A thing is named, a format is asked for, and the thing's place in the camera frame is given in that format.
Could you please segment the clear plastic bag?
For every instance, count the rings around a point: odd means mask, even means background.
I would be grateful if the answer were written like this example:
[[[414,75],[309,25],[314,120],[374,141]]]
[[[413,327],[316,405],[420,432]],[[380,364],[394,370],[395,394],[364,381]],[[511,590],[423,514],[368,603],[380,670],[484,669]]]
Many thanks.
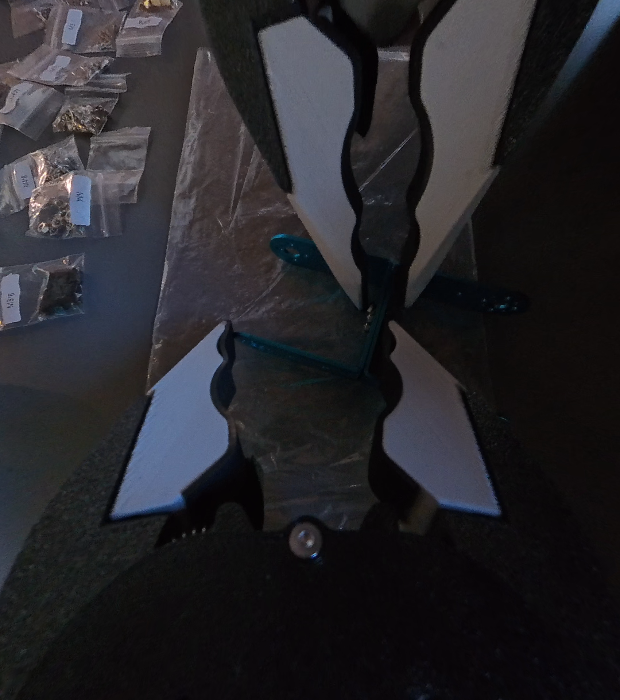
[[[362,196],[363,245],[394,258],[404,236],[402,190],[419,150],[407,96],[407,55],[379,57],[375,117],[357,136],[353,162]],[[242,333],[357,368],[369,336],[361,314],[329,273],[296,267],[271,250],[274,235],[312,241],[248,133],[208,49],[198,52],[175,183],[165,268],[152,337],[150,387],[223,321],[235,338],[229,415],[264,497],[264,527],[314,517],[358,529],[378,498],[369,485],[375,425],[385,402],[374,375],[353,379],[247,345]],[[473,389],[486,358],[481,317],[428,297],[396,323]]]

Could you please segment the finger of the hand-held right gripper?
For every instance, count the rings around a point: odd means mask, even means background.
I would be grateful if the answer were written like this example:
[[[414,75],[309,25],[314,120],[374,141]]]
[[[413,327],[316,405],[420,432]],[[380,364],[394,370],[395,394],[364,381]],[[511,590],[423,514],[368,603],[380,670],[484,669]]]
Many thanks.
[[[297,13],[258,31],[288,174],[288,199],[350,301],[365,307],[362,200],[350,163],[367,133],[377,72],[371,41],[346,13]]]
[[[439,1],[415,36],[410,99],[421,153],[405,306],[423,293],[489,189],[535,1]]]

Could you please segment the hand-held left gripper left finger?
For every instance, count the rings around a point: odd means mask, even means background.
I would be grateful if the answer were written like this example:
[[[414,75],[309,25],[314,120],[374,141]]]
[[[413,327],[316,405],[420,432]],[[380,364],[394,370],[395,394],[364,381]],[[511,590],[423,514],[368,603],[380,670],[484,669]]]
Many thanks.
[[[232,324],[223,321],[157,381],[109,520],[154,514],[213,520],[230,502],[250,520],[264,519],[260,477],[229,413],[234,361]]]

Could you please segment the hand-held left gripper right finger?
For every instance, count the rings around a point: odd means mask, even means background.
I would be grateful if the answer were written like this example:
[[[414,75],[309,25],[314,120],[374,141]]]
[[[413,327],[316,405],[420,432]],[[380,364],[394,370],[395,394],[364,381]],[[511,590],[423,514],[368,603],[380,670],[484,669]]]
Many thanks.
[[[394,320],[382,337],[369,484],[406,515],[420,494],[439,508],[502,514],[462,385]]]

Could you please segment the group of small zip bags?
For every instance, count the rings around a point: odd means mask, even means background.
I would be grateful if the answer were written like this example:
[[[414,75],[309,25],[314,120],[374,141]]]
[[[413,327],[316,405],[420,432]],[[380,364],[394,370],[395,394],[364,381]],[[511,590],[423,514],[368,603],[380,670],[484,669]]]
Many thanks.
[[[43,42],[0,64],[0,216],[26,211],[37,240],[102,240],[122,233],[137,202],[151,128],[105,131],[127,91],[116,58],[162,54],[182,1],[11,1],[15,36]]]

